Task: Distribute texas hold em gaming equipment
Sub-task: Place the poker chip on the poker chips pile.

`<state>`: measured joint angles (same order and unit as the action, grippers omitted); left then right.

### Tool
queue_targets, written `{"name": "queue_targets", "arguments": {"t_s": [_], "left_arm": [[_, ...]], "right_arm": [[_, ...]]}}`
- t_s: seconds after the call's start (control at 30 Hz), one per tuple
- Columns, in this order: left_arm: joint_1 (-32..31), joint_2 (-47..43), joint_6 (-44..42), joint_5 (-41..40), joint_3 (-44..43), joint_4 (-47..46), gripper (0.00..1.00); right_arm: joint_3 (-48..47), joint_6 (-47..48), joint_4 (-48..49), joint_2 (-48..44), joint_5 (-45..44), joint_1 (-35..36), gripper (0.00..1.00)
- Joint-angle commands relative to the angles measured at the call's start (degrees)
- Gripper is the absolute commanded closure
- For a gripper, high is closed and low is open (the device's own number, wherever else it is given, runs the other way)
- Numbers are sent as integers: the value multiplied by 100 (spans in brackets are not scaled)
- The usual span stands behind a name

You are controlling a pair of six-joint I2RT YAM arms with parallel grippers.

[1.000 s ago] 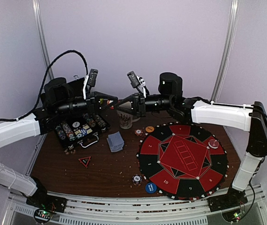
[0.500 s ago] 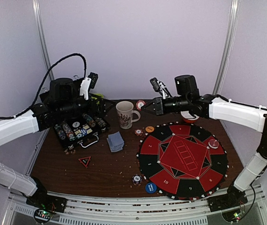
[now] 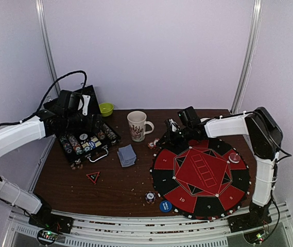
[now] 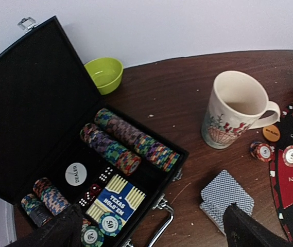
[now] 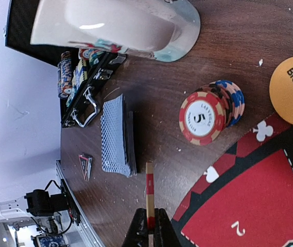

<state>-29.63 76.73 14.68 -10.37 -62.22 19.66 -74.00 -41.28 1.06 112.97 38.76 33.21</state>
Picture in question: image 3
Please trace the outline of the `stack of poker chips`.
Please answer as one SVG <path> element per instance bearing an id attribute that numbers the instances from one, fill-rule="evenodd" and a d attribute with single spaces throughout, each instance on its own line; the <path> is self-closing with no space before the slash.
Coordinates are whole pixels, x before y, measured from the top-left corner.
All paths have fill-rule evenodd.
<path id="1" fill-rule="evenodd" d="M 157 143 L 158 143 L 159 140 L 160 140 L 159 138 L 155 138 L 154 141 L 149 142 L 148 143 L 148 148 L 151 149 L 151 150 L 156 149 L 157 148 Z"/>

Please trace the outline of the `blue playing card deck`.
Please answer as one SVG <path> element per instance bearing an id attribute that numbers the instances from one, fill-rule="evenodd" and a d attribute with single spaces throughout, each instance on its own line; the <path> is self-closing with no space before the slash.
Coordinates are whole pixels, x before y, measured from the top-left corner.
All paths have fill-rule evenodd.
<path id="1" fill-rule="evenodd" d="M 117 155 L 123 168 L 130 167 L 135 164 L 136 153 L 131 144 L 120 147 L 117 151 Z"/>

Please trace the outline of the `clear red round button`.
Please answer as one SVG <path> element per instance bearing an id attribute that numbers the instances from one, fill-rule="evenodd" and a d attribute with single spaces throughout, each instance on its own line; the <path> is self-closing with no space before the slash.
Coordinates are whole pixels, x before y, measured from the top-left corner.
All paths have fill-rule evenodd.
<path id="1" fill-rule="evenodd" d="M 238 164 L 241 160 L 241 157 L 238 153 L 232 152 L 229 154 L 229 161 L 234 164 Z"/>

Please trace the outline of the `red triangular chip holder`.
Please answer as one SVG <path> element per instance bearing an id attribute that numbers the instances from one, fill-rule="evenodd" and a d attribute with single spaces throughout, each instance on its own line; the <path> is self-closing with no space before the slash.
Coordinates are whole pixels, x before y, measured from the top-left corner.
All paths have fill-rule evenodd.
<path id="1" fill-rule="evenodd" d="M 99 179 L 100 171 L 86 174 L 86 177 L 95 185 Z"/>

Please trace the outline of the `blue small blind button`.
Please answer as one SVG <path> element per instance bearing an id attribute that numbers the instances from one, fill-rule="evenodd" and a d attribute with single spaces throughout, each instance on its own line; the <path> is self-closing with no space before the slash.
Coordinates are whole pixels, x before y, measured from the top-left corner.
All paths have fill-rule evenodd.
<path id="1" fill-rule="evenodd" d="M 164 200 L 159 204 L 159 209 L 163 213 L 170 212 L 172 210 L 172 208 L 173 208 L 172 204 L 167 200 Z"/>

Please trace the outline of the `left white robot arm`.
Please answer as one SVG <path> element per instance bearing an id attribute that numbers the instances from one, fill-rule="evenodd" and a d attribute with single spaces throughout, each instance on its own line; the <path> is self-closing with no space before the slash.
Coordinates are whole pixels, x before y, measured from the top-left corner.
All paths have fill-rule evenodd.
<path id="1" fill-rule="evenodd" d="M 93 132 L 99 128 L 101 112 L 92 86 L 83 84 L 76 91 L 61 90 L 59 96 L 40 105 L 30 116 L 17 122 L 0 123 L 0 158 L 21 146 L 52 135 L 67 132 Z M 55 216 L 40 197 L 0 176 L 0 199 L 17 206 L 44 228 L 56 223 Z"/>

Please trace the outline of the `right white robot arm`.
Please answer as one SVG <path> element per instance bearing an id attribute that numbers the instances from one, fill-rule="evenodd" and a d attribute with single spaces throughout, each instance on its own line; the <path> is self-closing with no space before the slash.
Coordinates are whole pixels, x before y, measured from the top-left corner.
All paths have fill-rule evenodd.
<path id="1" fill-rule="evenodd" d="M 181 110 L 182 126 L 168 119 L 156 143 L 152 182 L 158 195 L 175 211 L 192 219 L 214 220 L 233 214 L 248 196 L 245 222 L 258 226 L 277 181 L 283 133 L 264 107 L 236 115 L 201 118 L 193 107 Z M 256 178 L 225 136 L 249 136 L 256 160 Z"/>

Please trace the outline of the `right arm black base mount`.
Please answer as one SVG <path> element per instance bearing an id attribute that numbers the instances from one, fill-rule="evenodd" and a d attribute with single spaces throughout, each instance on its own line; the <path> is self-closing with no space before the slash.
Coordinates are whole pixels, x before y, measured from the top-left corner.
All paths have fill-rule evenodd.
<path id="1" fill-rule="evenodd" d="M 269 211 L 252 210 L 249 213 L 230 216 L 228 224 L 232 233 L 250 230 L 272 222 Z"/>

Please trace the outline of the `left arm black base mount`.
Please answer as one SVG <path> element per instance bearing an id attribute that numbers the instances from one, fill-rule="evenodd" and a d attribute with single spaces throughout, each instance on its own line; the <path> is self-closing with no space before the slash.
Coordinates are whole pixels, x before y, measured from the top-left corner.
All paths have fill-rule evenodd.
<path id="1" fill-rule="evenodd" d="M 74 219 L 72 217 L 62 216 L 58 214 L 50 213 L 49 215 L 42 217 L 41 215 L 31 215 L 29 217 L 29 224 L 50 230 L 59 234 L 69 234 L 71 232 Z"/>

